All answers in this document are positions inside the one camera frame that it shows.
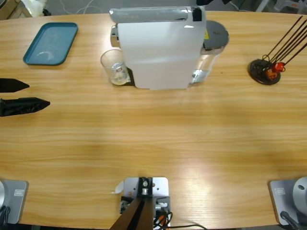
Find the metal rod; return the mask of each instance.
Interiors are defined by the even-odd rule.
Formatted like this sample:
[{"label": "metal rod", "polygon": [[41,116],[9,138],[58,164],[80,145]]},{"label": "metal rod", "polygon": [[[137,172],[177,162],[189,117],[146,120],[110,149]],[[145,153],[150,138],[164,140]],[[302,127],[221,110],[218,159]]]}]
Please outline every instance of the metal rod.
[{"label": "metal rod", "polygon": [[305,31],[296,42],[294,42],[289,49],[285,52],[285,54],[279,58],[280,61],[282,61],[285,57],[287,57],[299,44],[303,42],[303,40],[307,37],[307,31]]},{"label": "metal rod", "polygon": [[305,49],[306,46],[307,46],[307,43],[306,43],[305,45],[303,45],[303,47],[300,48],[300,49],[292,56],[292,58],[290,58],[290,59],[285,63],[285,65],[287,65],[292,59],[294,59],[294,58],[296,57],[296,55],[298,55],[303,49]]},{"label": "metal rod", "polygon": [[296,33],[302,28],[302,26],[306,23],[306,21],[307,20],[305,20],[305,21],[303,21],[303,23],[298,27],[298,29],[291,35],[291,37],[286,41],[286,43],[277,51],[277,53],[272,57],[272,61],[276,58],[277,59],[277,57],[279,57],[280,56],[280,54],[282,54],[286,49],[287,49],[287,47],[286,48],[284,48],[286,45],[289,45],[288,43],[292,43],[292,42],[294,42],[296,39],[297,39],[297,37],[307,28],[307,26],[305,26],[299,33],[298,33],[298,35],[294,38],[294,39],[292,39],[293,37],[294,37],[294,35],[296,35]]},{"label": "metal rod", "polygon": [[290,30],[288,30],[288,32],[282,37],[282,39],[276,44],[276,46],[274,46],[274,48],[269,52],[268,55],[270,55],[273,50],[283,41],[283,39],[290,33],[290,31],[293,29],[293,27],[295,27],[295,25],[302,19],[303,16],[300,16],[298,18],[298,20],[292,25],[292,27],[290,28]]}]

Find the glass cup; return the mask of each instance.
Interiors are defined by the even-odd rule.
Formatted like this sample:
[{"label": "glass cup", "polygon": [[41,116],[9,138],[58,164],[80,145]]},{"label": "glass cup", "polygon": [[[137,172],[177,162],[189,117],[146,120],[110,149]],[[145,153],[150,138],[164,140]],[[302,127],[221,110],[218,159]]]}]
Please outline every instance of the glass cup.
[{"label": "glass cup", "polygon": [[124,63],[124,58],[121,50],[111,49],[105,52],[101,56],[100,62],[105,68],[112,84],[124,85],[127,82],[130,82],[130,77],[127,67]]}]

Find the label sticker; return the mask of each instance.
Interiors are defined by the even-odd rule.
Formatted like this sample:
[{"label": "label sticker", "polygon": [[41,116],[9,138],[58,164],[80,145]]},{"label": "label sticker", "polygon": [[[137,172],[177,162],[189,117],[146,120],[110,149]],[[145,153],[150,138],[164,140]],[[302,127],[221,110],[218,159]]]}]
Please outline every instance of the label sticker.
[{"label": "label sticker", "polygon": [[205,39],[209,39],[209,34],[208,34],[208,31],[206,30],[206,33],[205,33]]},{"label": "label sticker", "polygon": [[15,189],[14,196],[23,196],[24,190],[23,189]]},{"label": "label sticker", "polygon": [[284,191],[284,188],[275,188],[276,195],[285,195],[286,192]]}]

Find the plastic tray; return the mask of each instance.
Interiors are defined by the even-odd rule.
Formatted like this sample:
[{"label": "plastic tray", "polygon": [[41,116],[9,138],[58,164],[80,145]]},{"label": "plastic tray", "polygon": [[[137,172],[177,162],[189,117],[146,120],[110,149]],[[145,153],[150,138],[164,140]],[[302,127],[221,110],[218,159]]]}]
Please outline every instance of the plastic tray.
[{"label": "plastic tray", "polygon": [[62,64],[77,34],[76,23],[47,23],[43,25],[24,55],[28,65]]}]

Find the yellow label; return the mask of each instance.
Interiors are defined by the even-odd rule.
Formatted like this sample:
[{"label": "yellow label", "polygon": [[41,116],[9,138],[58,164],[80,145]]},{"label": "yellow label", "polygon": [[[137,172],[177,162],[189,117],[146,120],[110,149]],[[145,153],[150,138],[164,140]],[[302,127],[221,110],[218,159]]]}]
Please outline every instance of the yellow label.
[{"label": "yellow label", "polygon": [[205,39],[209,39],[209,34],[208,34],[208,31],[206,30],[206,33],[205,33]]}]

